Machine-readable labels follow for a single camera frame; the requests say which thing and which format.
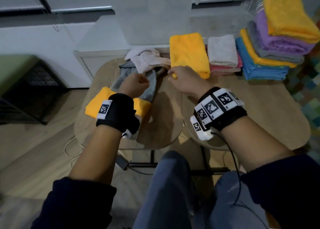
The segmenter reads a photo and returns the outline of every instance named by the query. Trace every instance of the leg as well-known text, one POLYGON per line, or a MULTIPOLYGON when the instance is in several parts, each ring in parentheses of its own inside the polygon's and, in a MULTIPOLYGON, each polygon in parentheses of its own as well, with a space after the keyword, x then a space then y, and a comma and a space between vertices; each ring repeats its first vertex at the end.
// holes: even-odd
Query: leg
POLYGON ((252 201, 249 188, 244 183, 241 183, 238 202, 232 206, 238 191, 239 179, 235 171, 221 176, 215 185, 217 200, 207 228, 269 228, 265 211, 252 201))
POLYGON ((191 229, 189 212, 196 205, 189 164, 178 152, 169 151, 155 169, 133 229, 191 229))

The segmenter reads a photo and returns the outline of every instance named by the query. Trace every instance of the green cushion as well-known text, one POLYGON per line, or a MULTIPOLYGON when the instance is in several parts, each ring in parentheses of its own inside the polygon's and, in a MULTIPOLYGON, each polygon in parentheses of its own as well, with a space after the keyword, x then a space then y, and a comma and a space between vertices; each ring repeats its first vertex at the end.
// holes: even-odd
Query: green cushion
POLYGON ((0 56, 0 95, 29 71, 39 58, 33 55, 0 56))

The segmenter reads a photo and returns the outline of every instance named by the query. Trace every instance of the blue towel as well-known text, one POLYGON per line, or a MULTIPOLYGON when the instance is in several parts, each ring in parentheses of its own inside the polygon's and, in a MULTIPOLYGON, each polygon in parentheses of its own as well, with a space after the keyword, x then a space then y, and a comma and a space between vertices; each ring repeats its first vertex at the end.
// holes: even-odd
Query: blue towel
POLYGON ((239 55, 243 62, 243 73, 246 80, 250 79, 271 79, 271 80, 284 80, 288 73, 289 67, 283 66, 269 66, 269 65, 258 65, 255 64, 249 53, 247 52, 246 46, 243 43, 241 37, 235 40, 239 55))

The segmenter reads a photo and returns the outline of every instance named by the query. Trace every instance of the blue jeans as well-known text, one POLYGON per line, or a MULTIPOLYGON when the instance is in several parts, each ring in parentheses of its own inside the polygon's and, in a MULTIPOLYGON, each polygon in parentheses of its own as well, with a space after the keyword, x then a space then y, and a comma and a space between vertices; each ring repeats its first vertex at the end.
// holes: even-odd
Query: blue jeans
POLYGON ((264 210, 252 201, 244 183, 232 206, 239 191, 235 171, 221 176, 214 190, 200 207, 188 162, 178 152, 169 151, 154 172, 133 229, 269 228, 264 210))

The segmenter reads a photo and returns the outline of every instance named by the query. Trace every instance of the black crate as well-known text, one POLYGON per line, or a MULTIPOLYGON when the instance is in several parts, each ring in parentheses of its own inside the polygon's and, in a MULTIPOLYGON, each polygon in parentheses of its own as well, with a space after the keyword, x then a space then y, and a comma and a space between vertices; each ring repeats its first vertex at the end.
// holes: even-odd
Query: black crate
POLYGON ((0 124, 47 124, 46 116, 68 90, 39 60, 0 98, 0 124))

